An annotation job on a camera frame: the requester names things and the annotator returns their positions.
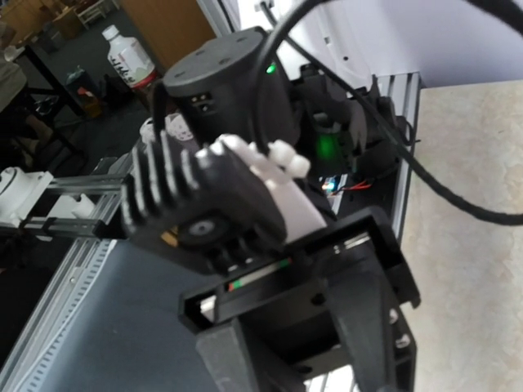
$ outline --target black mount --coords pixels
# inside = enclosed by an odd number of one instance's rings
[[[292,262],[231,290],[283,259]],[[183,293],[179,311],[219,390],[303,391],[304,380],[349,363],[362,392],[411,391],[416,343],[399,307],[406,302],[420,303],[409,267],[388,219],[366,209],[280,258]]]
[[[405,135],[409,124],[396,116],[391,97],[380,96],[375,76],[370,90],[361,94],[399,136]],[[296,148],[313,162],[318,176],[352,173],[359,182],[389,175],[398,166],[394,146],[383,138],[372,116],[313,65],[302,68],[302,77],[294,82],[294,95],[295,106],[305,104],[304,110],[296,112],[302,130]]]

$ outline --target black cylindrical motor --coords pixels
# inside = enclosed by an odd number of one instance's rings
[[[206,42],[172,66],[163,78],[194,137],[212,143],[224,133],[251,141],[248,118],[253,91],[253,66],[266,32],[261,28],[239,31]],[[300,131],[289,100],[291,85],[275,58],[267,69],[259,100],[265,114],[263,129],[268,140],[294,145]]]

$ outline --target wire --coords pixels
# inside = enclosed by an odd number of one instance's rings
[[[283,40],[287,40],[289,45],[294,47],[302,56],[308,59],[314,66],[321,69],[326,76],[331,78],[335,83],[350,92],[354,99],[356,99],[363,108],[374,118],[378,123],[378,129],[384,134],[384,136],[396,147],[396,151],[400,158],[404,159],[412,170],[419,176],[419,178],[425,182],[436,194],[441,196],[444,200],[455,206],[457,209],[466,212],[474,216],[480,221],[486,221],[495,223],[498,225],[523,225],[523,214],[507,214],[504,212],[494,212],[491,210],[484,209],[475,204],[472,204],[455,194],[449,188],[442,185],[431,173],[429,173],[425,167],[419,161],[410,154],[410,152],[403,146],[402,140],[396,134],[396,131],[392,129],[390,124],[385,118],[374,108],[355,88],[350,86],[344,80],[339,78],[329,67],[321,63],[313,55],[299,47],[291,38],[288,37],[289,32],[293,27],[314,7],[322,2],[328,2],[329,0],[304,0],[292,11],[290,11],[282,20],[277,23],[274,27],[273,32],[269,35],[267,40],[261,45],[260,55],[257,59],[257,63],[254,66],[253,72],[255,75],[255,82],[253,88],[253,107],[252,107],[252,123],[251,133],[252,138],[256,142],[258,150],[266,154],[267,145],[266,137],[262,129],[261,124],[261,107],[259,105],[259,91],[262,78],[265,76],[266,66],[272,61],[275,56],[276,50]],[[468,0],[472,5],[479,7],[485,12],[488,12],[492,16],[500,19],[502,22],[511,26],[518,33],[523,36],[523,11],[509,0],[497,0],[496,2],[490,2],[489,0]],[[498,11],[497,7],[506,7],[504,11]]]
[[[334,192],[331,193],[332,196],[335,196],[339,194],[340,192],[347,192],[351,190],[367,190],[370,189],[373,186],[373,184],[368,183],[366,180],[360,182],[359,184],[353,185],[353,186],[345,186],[340,189],[336,189]]]
[[[287,13],[280,23],[275,26],[274,31],[268,35],[266,40],[261,44],[258,58],[253,68],[253,93],[251,101],[251,115],[249,116],[249,132],[251,139],[256,144],[258,151],[267,155],[269,148],[267,137],[262,126],[262,107],[260,105],[261,85],[263,78],[266,77],[266,69],[272,63],[276,50],[283,40],[286,39],[290,30],[317,4],[322,0],[305,0],[298,4],[293,11]]]
[[[231,33],[236,31],[235,26],[232,23],[232,20],[230,19],[229,12],[227,12],[226,5],[223,3],[223,0],[217,0],[218,6],[221,8],[221,13],[223,13],[223,16],[226,18],[227,27],[229,27],[229,30]]]
[[[165,116],[167,114],[167,101],[169,94],[160,80],[153,86],[153,104],[151,105],[153,117],[153,130],[156,140],[160,139],[160,133],[165,128]]]

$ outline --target bottle label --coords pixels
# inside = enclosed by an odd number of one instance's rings
[[[143,84],[154,72],[154,63],[136,41],[118,54],[109,54],[109,62],[129,87]]]

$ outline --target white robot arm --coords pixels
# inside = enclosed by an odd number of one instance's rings
[[[260,3],[265,2],[278,20],[302,0],[236,0],[241,29],[261,26],[272,29],[263,14]],[[369,67],[358,48],[354,34],[347,23],[346,9],[341,1],[317,6],[291,31],[291,38],[306,51],[327,65],[354,88],[367,91],[373,83]],[[308,64],[286,42],[278,50],[290,80],[300,77],[300,67]]]

